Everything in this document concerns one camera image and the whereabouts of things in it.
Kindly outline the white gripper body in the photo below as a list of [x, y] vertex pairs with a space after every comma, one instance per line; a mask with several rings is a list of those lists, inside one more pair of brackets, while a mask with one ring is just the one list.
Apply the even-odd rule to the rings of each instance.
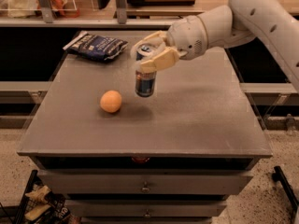
[[167, 43], [178, 50], [179, 58], [192, 60], [207, 50], [207, 34], [198, 16], [175, 21], [166, 33]]

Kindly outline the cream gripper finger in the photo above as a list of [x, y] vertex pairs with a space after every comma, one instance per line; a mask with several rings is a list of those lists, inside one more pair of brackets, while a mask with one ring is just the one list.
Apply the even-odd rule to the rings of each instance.
[[131, 48], [131, 57], [134, 60], [152, 58], [162, 53], [166, 48], [166, 32], [157, 31], [144, 37]]
[[172, 47], [166, 47], [161, 53], [138, 61], [137, 70], [144, 74], [158, 72], [174, 66], [178, 60], [178, 51]]

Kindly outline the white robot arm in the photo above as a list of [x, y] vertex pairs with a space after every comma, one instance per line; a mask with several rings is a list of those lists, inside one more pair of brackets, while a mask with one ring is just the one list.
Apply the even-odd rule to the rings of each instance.
[[131, 48], [153, 51], [137, 63], [149, 74], [180, 59], [193, 60], [214, 47], [234, 48], [259, 38], [285, 76], [299, 91], [299, 21], [278, 0], [229, 0], [226, 5], [175, 21], [166, 32], [146, 36]]

